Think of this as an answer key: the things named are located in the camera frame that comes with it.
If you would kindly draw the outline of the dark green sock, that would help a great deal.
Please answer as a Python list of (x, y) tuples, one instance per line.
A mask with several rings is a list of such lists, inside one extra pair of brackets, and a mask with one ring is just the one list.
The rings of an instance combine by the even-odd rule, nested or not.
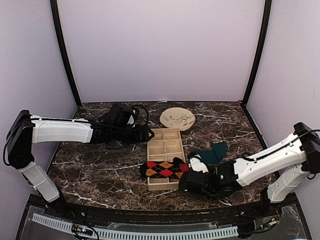
[(224, 141), (211, 142), (211, 150), (195, 150), (190, 155), (197, 156), (206, 165), (219, 164), (228, 152), (228, 145)]

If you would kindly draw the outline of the wooden compartment box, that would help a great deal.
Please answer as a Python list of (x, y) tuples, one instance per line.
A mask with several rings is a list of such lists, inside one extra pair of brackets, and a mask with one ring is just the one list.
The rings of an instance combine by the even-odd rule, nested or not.
[[(147, 143), (147, 160), (152, 162), (172, 162), (175, 157), (185, 162), (183, 143), (178, 128), (155, 128), (154, 137)], [(176, 178), (148, 177), (149, 191), (164, 191), (177, 189), (179, 180)]]

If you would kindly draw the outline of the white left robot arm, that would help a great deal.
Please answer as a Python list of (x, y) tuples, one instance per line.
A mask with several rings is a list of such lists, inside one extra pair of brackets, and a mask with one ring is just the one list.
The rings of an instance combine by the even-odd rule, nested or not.
[(51, 204), (51, 210), (60, 218), (67, 218), (70, 206), (58, 186), (37, 161), (33, 146), (41, 145), (52, 155), (54, 147), (62, 142), (81, 144), (123, 145), (146, 143), (155, 137), (148, 123), (137, 124), (132, 116), (116, 120), (106, 116), (98, 120), (41, 117), (22, 110), (13, 122), (3, 147), (2, 159), (6, 166), (18, 170), (31, 186)]

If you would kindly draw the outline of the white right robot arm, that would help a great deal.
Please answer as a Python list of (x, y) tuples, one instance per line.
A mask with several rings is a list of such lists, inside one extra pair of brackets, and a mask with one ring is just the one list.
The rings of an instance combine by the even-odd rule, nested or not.
[(286, 196), (309, 175), (320, 172), (320, 131), (303, 122), (294, 125), (294, 132), (281, 142), (253, 155), (244, 154), (219, 164), (214, 171), (205, 168), (198, 156), (190, 158), (190, 170), (183, 173), (178, 188), (196, 192), (208, 199), (231, 196), (256, 180), (282, 170), (280, 177), (261, 193), (262, 201), (255, 213), (266, 217)]

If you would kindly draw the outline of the black red yellow argyle sock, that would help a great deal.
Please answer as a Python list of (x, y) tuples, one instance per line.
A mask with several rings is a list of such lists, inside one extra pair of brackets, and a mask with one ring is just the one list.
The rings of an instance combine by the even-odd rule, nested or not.
[(174, 157), (172, 161), (146, 161), (139, 167), (143, 178), (177, 179), (190, 170), (189, 166), (180, 158)]

